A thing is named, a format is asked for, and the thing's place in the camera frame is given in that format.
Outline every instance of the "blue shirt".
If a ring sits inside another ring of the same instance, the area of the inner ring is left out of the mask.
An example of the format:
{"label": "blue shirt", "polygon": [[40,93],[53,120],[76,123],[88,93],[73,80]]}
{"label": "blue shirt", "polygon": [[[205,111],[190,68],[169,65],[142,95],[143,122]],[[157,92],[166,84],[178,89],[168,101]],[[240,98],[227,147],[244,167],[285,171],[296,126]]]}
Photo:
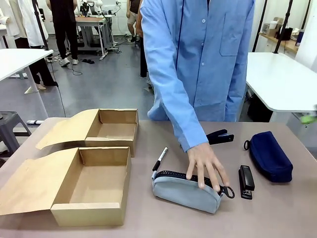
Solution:
{"label": "blue shirt", "polygon": [[200,121],[235,121],[245,91],[254,0],[144,0],[145,55],[155,101],[184,151],[207,142]]}

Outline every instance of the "stool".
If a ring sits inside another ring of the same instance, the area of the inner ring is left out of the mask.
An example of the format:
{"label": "stool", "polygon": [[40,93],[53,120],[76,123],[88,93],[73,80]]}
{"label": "stool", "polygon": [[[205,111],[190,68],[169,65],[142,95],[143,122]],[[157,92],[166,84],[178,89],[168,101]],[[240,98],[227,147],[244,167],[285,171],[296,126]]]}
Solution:
{"label": "stool", "polygon": [[[13,132],[13,129],[21,123],[26,129],[26,132]],[[0,142],[3,141],[7,146],[9,153],[12,155],[19,147],[16,136],[30,136],[31,132],[24,121],[16,112],[0,112]]]}

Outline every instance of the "blue fabric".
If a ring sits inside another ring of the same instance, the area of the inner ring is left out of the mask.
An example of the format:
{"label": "blue fabric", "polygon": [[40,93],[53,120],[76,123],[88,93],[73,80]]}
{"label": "blue fabric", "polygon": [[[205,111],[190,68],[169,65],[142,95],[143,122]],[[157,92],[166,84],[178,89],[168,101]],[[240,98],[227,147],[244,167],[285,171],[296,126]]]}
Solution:
{"label": "blue fabric", "polygon": [[271,182],[290,182],[293,165],[277,143],[272,132],[256,134],[251,139],[251,159]]}
{"label": "blue fabric", "polygon": [[152,120],[170,119],[184,151],[208,142],[200,121],[235,121],[245,91],[254,0],[144,0]]}
{"label": "blue fabric", "polygon": [[213,214],[220,205],[222,194],[219,196],[209,186],[201,189],[197,182],[191,180],[172,177],[155,178],[155,174],[152,179],[154,196]]}

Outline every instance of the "pen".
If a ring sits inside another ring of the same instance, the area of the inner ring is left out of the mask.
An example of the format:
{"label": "pen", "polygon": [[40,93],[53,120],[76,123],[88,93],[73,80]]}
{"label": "pen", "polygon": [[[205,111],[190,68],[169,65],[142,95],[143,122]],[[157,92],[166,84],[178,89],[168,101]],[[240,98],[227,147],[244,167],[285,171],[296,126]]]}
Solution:
{"label": "pen", "polygon": [[165,149],[164,149],[163,152],[161,153],[159,159],[158,159],[157,162],[155,163],[155,165],[154,165],[152,171],[157,171],[157,170],[158,170],[159,165],[160,165],[160,162],[162,161],[162,159],[163,159],[164,155],[166,154],[167,150],[168,150],[168,148],[165,147]]}

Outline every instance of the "green object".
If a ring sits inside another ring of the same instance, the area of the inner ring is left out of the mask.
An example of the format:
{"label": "green object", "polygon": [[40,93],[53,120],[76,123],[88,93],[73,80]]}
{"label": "green object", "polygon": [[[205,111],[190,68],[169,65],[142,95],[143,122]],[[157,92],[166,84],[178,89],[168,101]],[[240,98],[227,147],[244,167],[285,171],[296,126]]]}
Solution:
{"label": "green object", "polygon": [[311,115],[301,117],[302,124],[311,124],[317,121],[317,117],[313,117]]}

